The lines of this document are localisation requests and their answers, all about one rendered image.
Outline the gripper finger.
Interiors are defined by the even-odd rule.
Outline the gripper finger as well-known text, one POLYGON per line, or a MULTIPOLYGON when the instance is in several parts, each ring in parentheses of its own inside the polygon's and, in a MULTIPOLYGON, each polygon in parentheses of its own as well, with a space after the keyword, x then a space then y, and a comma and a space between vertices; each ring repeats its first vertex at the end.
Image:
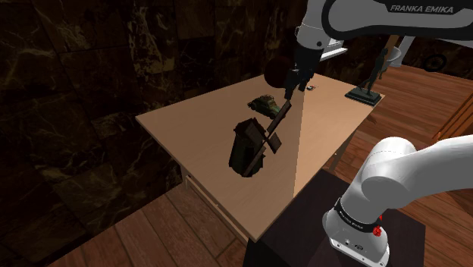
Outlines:
POLYGON ((299 74, 299 91, 304 92, 308 82, 313 78, 313 73, 300 73, 299 74))
POLYGON ((283 83, 283 87, 285 89, 284 98, 286 100, 291 100, 293 91, 299 85, 299 83, 299 71, 297 69, 289 69, 283 83))

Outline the green toy car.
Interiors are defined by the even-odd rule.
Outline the green toy car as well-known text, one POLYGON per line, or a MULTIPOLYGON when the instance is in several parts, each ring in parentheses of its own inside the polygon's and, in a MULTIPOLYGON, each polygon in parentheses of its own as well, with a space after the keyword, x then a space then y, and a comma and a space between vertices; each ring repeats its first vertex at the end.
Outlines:
POLYGON ((248 107, 270 119, 275 119, 280 112, 280 106, 274 101, 274 97, 270 95, 259 96, 249 102, 248 107))

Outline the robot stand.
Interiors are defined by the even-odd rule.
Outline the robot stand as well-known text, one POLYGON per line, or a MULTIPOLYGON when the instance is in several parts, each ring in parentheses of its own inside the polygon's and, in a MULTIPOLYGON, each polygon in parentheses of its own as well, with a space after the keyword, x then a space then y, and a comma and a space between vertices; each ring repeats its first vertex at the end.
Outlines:
MULTIPOLYGON (((366 267, 336 251, 322 226, 322 216, 349 184, 321 170, 273 225, 246 247, 243 267, 366 267)), ((390 258, 387 267, 424 267, 425 226, 389 209, 383 214, 390 258)))

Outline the dark red ball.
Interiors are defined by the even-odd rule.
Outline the dark red ball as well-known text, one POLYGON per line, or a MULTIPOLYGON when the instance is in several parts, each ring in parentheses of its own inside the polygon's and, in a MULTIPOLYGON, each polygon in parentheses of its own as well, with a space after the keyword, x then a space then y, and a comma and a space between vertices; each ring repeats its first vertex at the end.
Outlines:
POLYGON ((265 81, 273 88, 282 89, 289 69, 294 69, 293 61, 286 56, 276 56, 265 66, 265 81))

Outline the wooden table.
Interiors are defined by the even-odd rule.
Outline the wooden table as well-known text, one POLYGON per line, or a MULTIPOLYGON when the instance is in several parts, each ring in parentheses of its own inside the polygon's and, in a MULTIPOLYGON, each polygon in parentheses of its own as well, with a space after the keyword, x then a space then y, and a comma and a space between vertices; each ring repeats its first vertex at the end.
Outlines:
POLYGON ((249 239, 258 240, 298 192, 340 151, 371 113, 348 99, 351 85, 315 75, 312 90, 296 91, 276 132, 281 147, 266 151, 250 178, 229 166, 235 126, 254 118, 249 102, 271 95, 284 104, 284 91, 254 77, 138 116, 138 122, 174 158, 185 178, 249 239))

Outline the dark wooden windmill model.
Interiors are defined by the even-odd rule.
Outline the dark wooden windmill model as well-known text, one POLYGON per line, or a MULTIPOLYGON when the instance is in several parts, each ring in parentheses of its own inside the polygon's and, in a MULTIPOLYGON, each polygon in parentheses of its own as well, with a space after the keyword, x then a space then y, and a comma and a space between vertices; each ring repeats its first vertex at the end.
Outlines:
POLYGON ((266 144, 276 154, 282 145, 275 129, 285 118, 292 104, 287 100, 267 128, 257 118, 242 121, 233 129, 235 138, 229 158, 229 167, 241 177, 252 177, 263 168, 266 144))

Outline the dark human figure statue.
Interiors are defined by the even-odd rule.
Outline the dark human figure statue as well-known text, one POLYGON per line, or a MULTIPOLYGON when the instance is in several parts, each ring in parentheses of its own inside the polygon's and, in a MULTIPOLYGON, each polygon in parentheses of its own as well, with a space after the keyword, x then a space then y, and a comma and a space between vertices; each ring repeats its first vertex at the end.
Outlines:
POLYGON ((381 50, 381 53, 376 58, 370 77, 367 80, 361 82, 356 88, 350 90, 345 95, 346 98, 354 99, 370 106, 375 106, 381 100, 381 95, 379 93, 372 92, 371 88, 377 79, 378 73, 381 71, 381 68, 384 65, 384 58, 387 52, 388 48, 381 50))

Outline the wooden furniture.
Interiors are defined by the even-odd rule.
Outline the wooden furniture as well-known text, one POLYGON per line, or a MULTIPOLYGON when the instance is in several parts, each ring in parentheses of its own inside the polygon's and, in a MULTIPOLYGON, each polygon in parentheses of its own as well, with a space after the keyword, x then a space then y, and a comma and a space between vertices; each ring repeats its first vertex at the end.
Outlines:
POLYGON ((432 143, 473 134, 473 93, 433 136, 432 143))

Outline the black round wheel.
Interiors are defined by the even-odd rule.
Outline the black round wheel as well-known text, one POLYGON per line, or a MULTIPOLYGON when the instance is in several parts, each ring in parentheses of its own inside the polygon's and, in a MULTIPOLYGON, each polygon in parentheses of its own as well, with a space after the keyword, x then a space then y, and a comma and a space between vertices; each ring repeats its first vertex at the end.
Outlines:
POLYGON ((441 71, 447 63, 447 58, 443 54, 429 55, 422 63, 422 68, 427 72, 441 71))

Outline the white pedestal fixture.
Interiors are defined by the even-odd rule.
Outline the white pedestal fixture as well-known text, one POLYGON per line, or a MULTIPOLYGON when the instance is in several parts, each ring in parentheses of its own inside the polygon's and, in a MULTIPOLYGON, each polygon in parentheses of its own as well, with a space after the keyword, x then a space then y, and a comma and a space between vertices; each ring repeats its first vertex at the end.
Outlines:
POLYGON ((390 67, 400 67, 404 57, 406 56, 409 47, 413 43, 415 37, 414 36, 404 36, 400 45, 395 46, 388 58, 387 62, 389 63, 390 67))

